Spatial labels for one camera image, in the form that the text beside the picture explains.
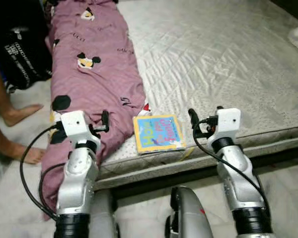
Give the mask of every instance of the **silver metal part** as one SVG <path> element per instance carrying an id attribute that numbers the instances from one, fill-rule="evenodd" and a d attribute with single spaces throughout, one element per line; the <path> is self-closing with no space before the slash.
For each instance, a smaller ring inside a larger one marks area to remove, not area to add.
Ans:
<path id="1" fill-rule="evenodd" d="M 113 215 L 115 211 L 110 190 L 97 191 L 92 203 L 89 237 L 117 238 L 118 226 Z"/>
<path id="2" fill-rule="evenodd" d="M 171 230 L 171 238 L 213 238 L 211 227 L 197 195 L 184 186 L 177 188 L 179 233 Z"/>
<path id="3" fill-rule="evenodd" d="M 274 234 L 243 234 L 236 238 L 276 238 Z"/>
<path id="4" fill-rule="evenodd" d="M 226 146 L 218 152 L 222 159 L 232 164 L 248 176 L 257 186 L 257 178 L 252 173 L 252 163 L 241 149 L 236 146 Z M 246 207 L 264 207 L 264 202 L 258 191 L 241 175 L 222 163 L 218 164 L 218 173 L 224 185 L 225 195 L 231 211 Z"/>
<path id="5" fill-rule="evenodd" d="M 98 175 L 95 158 L 94 152 L 86 147 L 73 150 L 64 167 L 57 214 L 90 213 L 93 185 Z"/>

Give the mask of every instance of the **colorful book cover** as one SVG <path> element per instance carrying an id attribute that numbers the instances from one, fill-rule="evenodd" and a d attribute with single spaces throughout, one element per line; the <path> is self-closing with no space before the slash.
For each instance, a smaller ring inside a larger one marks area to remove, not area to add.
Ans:
<path id="1" fill-rule="evenodd" d="M 134 117 L 139 154 L 185 149 L 185 141 L 175 115 Z"/>

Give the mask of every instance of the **black cable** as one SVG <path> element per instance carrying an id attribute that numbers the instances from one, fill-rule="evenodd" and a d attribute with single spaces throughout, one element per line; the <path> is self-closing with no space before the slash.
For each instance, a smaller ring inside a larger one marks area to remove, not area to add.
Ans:
<path id="1" fill-rule="evenodd" d="M 26 150 L 24 151 L 21 161 L 20 161 L 20 176 L 21 176 L 21 181 L 22 184 L 24 186 L 24 189 L 26 191 L 26 193 L 28 194 L 28 196 L 30 197 L 30 199 L 32 200 L 32 202 L 38 207 L 40 208 L 44 213 L 46 213 L 49 217 L 51 217 L 54 221 L 57 220 L 57 215 L 48 209 L 46 209 L 41 203 L 38 202 L 38 200 L 35 199 L 35 197 L 32 195 L 32 193 L 30 192 L 30 189 L 28 187 L 28 185 L 26 184 L 25 178 L 24 178 L 24 173 L 23 173 L 23 163 L 24 163 L 24 159 L 27 155 L 27 153 L 29 152 L 29 150 L 31 149 L 31 147 L 33 146 L 33 144 L 46 132 L 48 132 L 51 129 L 56 128 L 55 125 L 45 129 L 44 131 L 42 131 L 40 134 L 38 134 L 34 140 L 32 140 L 32 142 L 28 145 L 28 147 L 26 148 Z"/>
<path id="2" fill-rule="evenodd" d="M 51 213 L 54 213 L 54 211 L 49 207 L 49 205 L 46 203 L 46 201 L 45 201 L 45 199 L 43 197 L 43 181 L 44 181 L 45 175 L 49 171 L 51 171 L 51 170 L 53 170 L 53 169 L 55 169 L 57 167 L 64 166 L 64 165 L 65 165 L 65 163 L 60 163 L 60 164 L 57 164 L 57 165 L 53 165 L 53 166 L 49 167 L 47 170 L 45 170 L 44 173 L 42 173 L 42 175 L 41 175 L 41 179 L 40 179 L 40 183 L 39 183 L 39 196 L 40 196 L 40 200 L 41 200 L 43 206 L 47 210 L 49 210 Z"/>
<path id="3" fill-rule="evenodd" d="M 269 218 L 269 220 L 271 219 L 271 214 L 270 214 L 270 207 L 269 207 L 269 203 L 268 203 L 268 200 L 267 200 L 267 197 L 265 195 L 265 193 L 263 192 L 263 190 L 257 186 L 248 176 L 246 176 L 241 170 L 239 170 L 238 168 L 234 167 L 233 165 L 231 165 L 229 162 L 223 160 L 222 158 L 220 158 L 219 156 L 217 156 L 216 154 L 214 154 L 213 152 L 205 149 L 199 142 L 198 142 L 198 139 L 196 137 L 196 130 L 198 128 L 198 126 L 200 124 L 203 123 L 203 120 L 199 121 L 198 123 L 196 123 L 193 127 L 193 139 L 194 139 L 194 142 L 197 144 L 197 146 L 203 151 L 205 152 L 206 154 L 212 156 L 213 158 L 215 158 L 217 161 L 229 166 L 232 170 L 234 170 L 235 172 L 237 172 L 239 175 L 241 175 L 244 179 L 246 179 L 258 192 L 259 194 L 262 196 L 263 200 L 264 200 L 264 203 L 265 203 L 265 207 L 266 207 L 266 213 L 267 213 L 267 216 Z"/>

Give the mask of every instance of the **black bag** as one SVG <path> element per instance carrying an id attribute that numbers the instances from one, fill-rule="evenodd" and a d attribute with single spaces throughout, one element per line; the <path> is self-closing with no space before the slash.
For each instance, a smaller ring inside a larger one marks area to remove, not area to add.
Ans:
<path id="1" fill-rule="evenodd" d="M 27 89 L 51 78 L 52 56 L 45 45 L 48 29 L 38 0 L 5 4 L 7 17 L 0 24 L 0 67 L 8 83 Z"/>

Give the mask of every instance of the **quilted mattress surface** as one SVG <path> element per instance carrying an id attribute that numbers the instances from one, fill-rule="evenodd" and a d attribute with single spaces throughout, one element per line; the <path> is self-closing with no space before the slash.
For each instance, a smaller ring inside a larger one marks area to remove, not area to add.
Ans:
<path id="1" fill-rule="evenodd" d="M 186 151 L 137 155 L 134 136 L 102 165 L 98 188 L 214 165 L 194 146 L 189 108 L 242 110 L 249 157 L 298 147 L 298 21 L 266 0 L 128 0 L 129 26 L 154 115 L 176 114 Z"/>

